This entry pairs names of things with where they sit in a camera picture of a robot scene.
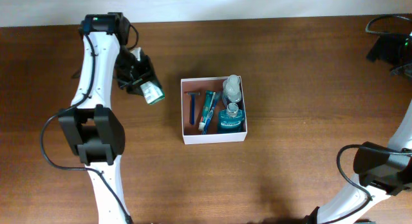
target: small plastic bottle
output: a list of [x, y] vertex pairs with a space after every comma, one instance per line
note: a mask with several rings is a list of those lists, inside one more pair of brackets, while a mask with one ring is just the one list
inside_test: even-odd
[[240, 91], [240, 79], [236, 75], [231, 75], [223, 82], [223, 104], [238, 103], [242, 100], [242, 92]]
[[243, 111], [236, 103], [230, 103], [226, 110], [219, 112], [218, 133], [238, 133], [242, 131]]

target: white box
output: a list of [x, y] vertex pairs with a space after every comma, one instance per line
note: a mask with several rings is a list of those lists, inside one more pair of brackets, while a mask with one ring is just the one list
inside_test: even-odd
[[[217, 134], [218, 127], [218, 113], [220, 110], [225, 109], [223, 102], [218, 102], [216, 109], [211, 120], [211, 124], [208, 128], [207, 135], [201, 135], [199, 128], [199, 121], [201, 118], [201, 111], [205, 103], [205, 92], [210, 91], [223, 91], [223, 81], [228, 77], [209, 77], [198, 79], [182, 79], [180, 81], [180, 96], [182, 107], [182, 135], [185, 144], [208, 144], [208, 143], [223, 143], [223, 142], [240, 142], [244, 141], [247, 135], [247, 118], [245, 109], [245, 97], [243, 96], [242, 79], [240, 78], [240, 90], [242, 92], [242, 101], [239, 108], [245, 113], [245, 121], [243, 123], [243, 131], [240, 133], [227, 133]], [[196, 96], [196, 105], [194, 112], [194, 125], [190, 125], [190, 105], [191, 96], [186, 92], [200, 92], [200, 96]]]

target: mouthwash bottle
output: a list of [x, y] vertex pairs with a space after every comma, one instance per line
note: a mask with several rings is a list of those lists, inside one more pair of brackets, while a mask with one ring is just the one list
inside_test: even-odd
[[245, 117], [236, 103], [230, 103], [226, 110], [219, 112], [218, 133], [238, 133], [242, 131]]

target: wooden table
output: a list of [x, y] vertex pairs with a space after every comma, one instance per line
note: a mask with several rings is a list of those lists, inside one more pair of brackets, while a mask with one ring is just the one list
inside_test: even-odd
[[[364, 32], [371, 18], [136, 24], [166, 98], [148, 106], [113, 85], [134, 221], [302, 218], [331, 200], [345, 184], [337, 151], [365, 141], [386, 145], [411, 101], [410, 82], [365, 59], [377, 39]], [[0, 223], [96, 223], [89, 176], [50, 167], [39, 148], [42, 125], [77, 88], [70, 79], [82, 65], [77, 26], [1, 28], [0, 52]], [[231, 74], [243, 79], [246, 140], [184, 145], [180, 79]], [[56, 163], [81, 166], [56, 122], [46, 148]], [[353, 154], [342, 159], [348, 174]], [[365, 218], [411, 223], [411, 198], [403, 192]]]

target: black cable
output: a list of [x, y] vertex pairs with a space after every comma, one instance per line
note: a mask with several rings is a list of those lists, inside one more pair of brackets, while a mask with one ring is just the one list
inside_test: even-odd
[[379, 17], [376, 17], [376, 18], [372, 19], [366, 25], [366, 28], [365, 28], [366, 33], [375, 34], [375, 35], [392, 36], [392, 37], [402, 37], [402, 38], [405, 38], [405, 39], [410, 39], [410, 35], [405, 34], [405, 33], [389, 33], [389, 32], [379, 32], [379, 31], [370, 30], [370, 27], [374, 22], [379, 21], [381, 19], [387, 19], [387, 18], [398, 18], [398, 19], [403, 19], [405, 21], [409, 21], [409, 22], [412, 23], [412, 19], [400, 16], [400, 15], [382, 15], [382, 16], [379, 16]]
[[393, 154], [393, 155], [412, 156], [412, 153], [410, 153], [410, 152], [408, 152], [408, 153], [398, 153], [398, 152], [393, 151], [393, 150], [391, 150], [391, 149], [378, 150], [378, 149], [374, 149], [374, 148], [372, 148], [372, 147], [365, 147], [365, 146], [359, 145], [359, 144], [351, 144], [351, 145], [347, 145], [347, 146], [344, 146], [343, 148], [341, 148], [341, 150], [339, 150], [339, 152], [337, 153], [337, 156], [336, 156], [337, 168], [338, 168], [340, 174], [342, 175], [342, 177], [343, 177], [350, 185], [354, 186], [355, 188], [359, 189], [360, 191], [362, 191], [362, 192], [364, 192], [364, 193], [366, 194], [366, 201], [365, 201], [360, 207], [358, 207], [357, 209], [351, 211], [351, 212], [348, 213], [347, 215], [342, 216], [342, 217], [337, 218], [337, 219], [332, 220], [332, 221], [327, 221], [327, 222], [322, 223], [322, 224], [331, 224], [331, 223], [335, 223], [335, 222], [341, 221], [341, 220], [343, 220], [343, 219], [345, 219], [345, 218], [349, 218], [350, 216], [356, 214], [358, 211], [362, 210], [364, 207], [366, 207], [366, 206], [369, 204], [369, 202], [371, 202], [371, 201], [373, 200], [372, 195], [370, 194], [370, 192], [367, 191], [364, 187], [362, 187], [362, 186], [360, 186], [360, 185], [357, 185], [355, 182], [353, 182], [351, 179], [349, 179], [348, 176], [345, 174], [345, 172], [344, 172], [343, 169], [342, 169], [341, 156], [342, 156], [343, 152], [346, 151], [346, 150], [348, 150], [348, 149], [353, 149], [353, 148], [356, 148], [356, 149], [367, 149], [367, 150], [369, 150], [369, 151], [373, 151], [373, 152], [376, 152], [376, 153], [382, 153], [382, 154]]
[[135, 41], [135, 44], [134, 45], [132, 45], [131, 47], [128, 47], [127, 49], [128, 50], [132, 50], [132, 49], [134, 49], [136, 46], [137, 46], [137, 42], [139, 41], [139, 33], [137, 32], [137, 29], [132, 25], [132, 24], [130, 24], [130, 27], [135, 31], [135, 33], [136, 33], [136, 41]]
[[88, 35], [84, 35], [90, 45], [90, 49], [91, 49], [91, 56], [92, 56], [92, 69], [91, 69], [91, 78], [90, 78], [90, 83], [89, 83], [89, 88], [87, 90], [87, 92], [85, 94], [83, 94], [83, 98], [77, 102], [76, 104], [70, 106], [67, 109], [64, 109], [60, 112], [57, 112], [56, 114], [52, 115], [49, 119], [47, 119], [46, 123], [44, 123], [43, 128], [41, 129], [40, 132], [40, 147], [41, 147], [41, 154], [43, 155], [44, 159], [46, 159], [46, 161], [52, 166], [55, 167], [57, 169], [62, 169], [62, 170], [67, 170], [67, 171], [91, 171], [96, 173], [100, 179], [102, 180], [102, 182], [104, 183], [104, 185], [108, 188], [108, 190], [110, 191], [110, 193], [115, 197], [115, 199], [117, 200], [117, 203], [120, 205], [120, 208], [122, 209], [125, 219], [126, 219], [126, 223], [133, 223], [131, 216], [126, 212], [126, 209], [123, 206], [123, 203], [120, 201], [119, 197], [116, 195], [116, 193], [113, 191], [113, 189], [110, 187], [110, 185], [107, 183], [106, 179], [104, 179], [103, 177], [103, 171], [99, 172], [96, 169], [91, 169], [91, 168], [86, 168], [86, 167], [65, 167], [65, 166], [60, 166], [55, 164], [54, 162], [52, 162], [50, 160], [50, 158], [47, 156], [46, 151], [44, 150], [44, 133], [46, 132], [46, 128], [49, 126], [49, 124], [52, 122], [53, 119], [57, 118], [58, 116], [62, 115], [63, 113], [71, 110], [71, 109], [75, 109], [76, 107], [78, 107], [79, 105], [81, 105], [84, 101], [86, 101], [86, 99], [88, 99], [91, 90], [93, 88], [93, 83], [95, 80], [95, 68], [96, 68], [96, 55], [95, 55], [95, 49], [93, 47], [93, 44], [91, 43], [91, 40], [89, 38]]

